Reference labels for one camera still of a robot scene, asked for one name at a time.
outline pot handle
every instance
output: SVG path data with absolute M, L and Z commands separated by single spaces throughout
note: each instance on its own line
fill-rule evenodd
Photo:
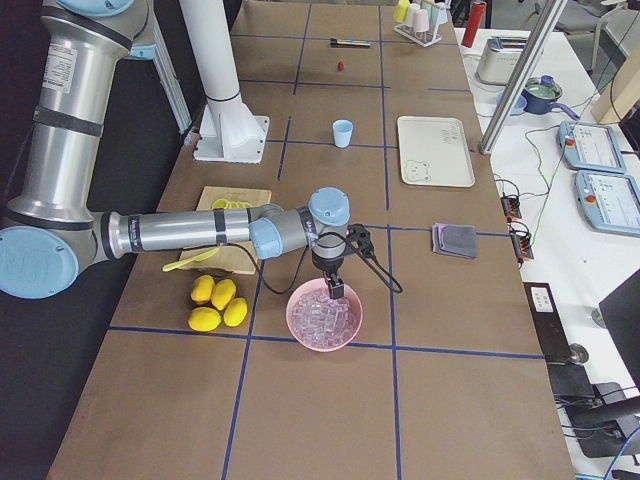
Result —
M 559 108 L 564 113 L 569 115 L 569 117 L 571 117 L 571 120 L 580 120 L 580 116 L 576 112 L 571 110 L 569 107 L 567 107 L 564 103 L 550 102 L 549 103 L 549 108 L 550 109 Z

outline white electronic device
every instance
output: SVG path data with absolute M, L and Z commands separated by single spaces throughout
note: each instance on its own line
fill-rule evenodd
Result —
M 606 125 L 564 121 L 558 128 L 562 157 L 574 170 L 624 173 L 622 152 Z
M 405 183 L 441 187 L 475 183 L 464 128 L 457 118 L 399 117 L 398 144 Z
M 526 44 L 525 37 L 488 38 L 478 63 L 478 79 L 482 83 L 506 85 Z
M 575 182 L 578 201 L 593 228 L 640 236 L 640 190 L 633 177 L 578 170 Z

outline pink bowl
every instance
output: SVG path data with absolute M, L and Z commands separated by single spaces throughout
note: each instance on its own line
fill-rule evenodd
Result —
M 321 348 L 308 342 L 305 343 L 301 338 L 299 338 L 299 336 L 295 333 L 295 329 L 293 328 L 293 309 L 300 301 L 300 297 L 302 297 L 304 294 L 311 293 L 322 288 L 327 288 L 324 279 L 316 278 L 314 280 L 309 280 L 308 282 L 303 283 L 291 294 L 289 302 L 287 302 L 287 327 L 289 327 L 291 335 L 293 335 L 293 337 L 298 340 L 298 342 L 300 342 L 310 350 L 314 350 L 316 352 L 333 352 L 334 350 L 338 350 L 351 342 L 358 334 L 358 331 L 360 331 L 360 326 L 362 325 L 362 303 L 360 303 L 360 299 L 358 298 L 358 295 L 356 295 L 356 292 L 354 292 L 353 289 L 348 285 L 345 285 L 344 296 L 347 300 L 349 300 L 349 311 L 356 318 L 356 328 L 353 332 L 353 335 L 351 335 L 349 339 L 341 345 L 330 348 Z

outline white cup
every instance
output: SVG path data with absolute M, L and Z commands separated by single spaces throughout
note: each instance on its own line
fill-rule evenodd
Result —
M 336 147 L 348 147 L 352 133 L 353 123 L 349 120 L 336 120 L 333 122 L 333 143 Z

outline pot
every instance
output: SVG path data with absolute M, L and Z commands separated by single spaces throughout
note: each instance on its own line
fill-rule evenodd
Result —
M 534 77 L 527 80 L 522 91 L 522 96 L 527 99 L 527 105 L 524 107 L 525 112 L 534 113 L 536 115 L 544 115 L 551 112 L 554 108 L 559 108 L 569 115 L 572 120 L 578 120 L 580 117 L 576 112 L 571 110 L 558 100 L 562 96 L 562 88 L 553 81 L 550 75 Z

